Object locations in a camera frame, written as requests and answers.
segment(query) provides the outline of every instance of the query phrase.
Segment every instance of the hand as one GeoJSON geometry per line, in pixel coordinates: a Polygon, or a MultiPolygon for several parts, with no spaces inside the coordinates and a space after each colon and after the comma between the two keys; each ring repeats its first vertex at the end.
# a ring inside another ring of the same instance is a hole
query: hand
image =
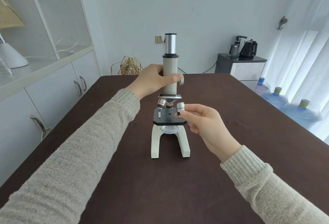
{"type": "Polygon", "coordinates": [[[139,100],[143,97],[156,92],[160,88],[177,83],[183,77],[182,74],[171,74],[160,76],[159,72],[163,71],[162,65],[150,64],[139,74],[137,79],[131,83],[127,89],[133,91],[139,100]]]}
{"type": "Polygon", "coordinates": [[[188,122],[191,131],[199,134],[208,149],[222,162],[241,148],[215,109],[199,104],[187,104],[181,115],[188,122]]]}

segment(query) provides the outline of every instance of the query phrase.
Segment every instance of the knit sleeve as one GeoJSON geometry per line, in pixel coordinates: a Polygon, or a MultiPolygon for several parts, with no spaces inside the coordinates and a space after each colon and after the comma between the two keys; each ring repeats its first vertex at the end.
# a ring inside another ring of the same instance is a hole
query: knit sleeve
{"type": "Polygon", "coordinates": [[[139,107],[132,91],[120,90],[10,196],[0,223],[78,223],[139,107]]]}
{"type": "Polygon", "coordinates": [[[247,147],[221,164],[236,189],[266,224],[324,224],[329,217],[301,196],[247,147]]]}

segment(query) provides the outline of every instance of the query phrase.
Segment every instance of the curtain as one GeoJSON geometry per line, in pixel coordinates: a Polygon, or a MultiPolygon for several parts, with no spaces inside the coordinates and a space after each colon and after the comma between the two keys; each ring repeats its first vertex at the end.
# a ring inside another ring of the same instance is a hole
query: curtain
{"type": "Polygon", "coordinates": [[[310,131],[329,144],[329,0],[293,0],[287,18],[262,77],[290,103],[310,100],[323,117],[310,131]]]}

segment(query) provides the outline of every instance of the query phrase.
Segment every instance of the microscope body tube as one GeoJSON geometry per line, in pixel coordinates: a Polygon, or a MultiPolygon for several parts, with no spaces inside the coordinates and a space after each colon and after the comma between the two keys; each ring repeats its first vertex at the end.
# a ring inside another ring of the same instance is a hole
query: microscope body tube
{"type": "MultiPolygon", "coordinates": [[[[163,57],[163,75],[177,73],[178,55],[176,54],[176,34],[165,34],[165,54],[163,57]]],[[[177,83],[164,87],[165,94],[177,94],[177,83]]]]}

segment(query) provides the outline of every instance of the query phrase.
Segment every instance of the microscope base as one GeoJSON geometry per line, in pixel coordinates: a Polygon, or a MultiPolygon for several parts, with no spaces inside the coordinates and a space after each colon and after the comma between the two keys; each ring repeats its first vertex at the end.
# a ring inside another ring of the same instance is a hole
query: microscope base
{"type": "MultiPolygon", "coordinates": [[[[152,142],[151,142],[151,158],[159,158],[160,137],[164,132],[161,126],[153,125],[152,129],[152,142]]],[[[183,125],[178,126],[178,132],[175,133],[178,138],[179,146],[183,157],[190,157],[190,146],[183,125]]]]}

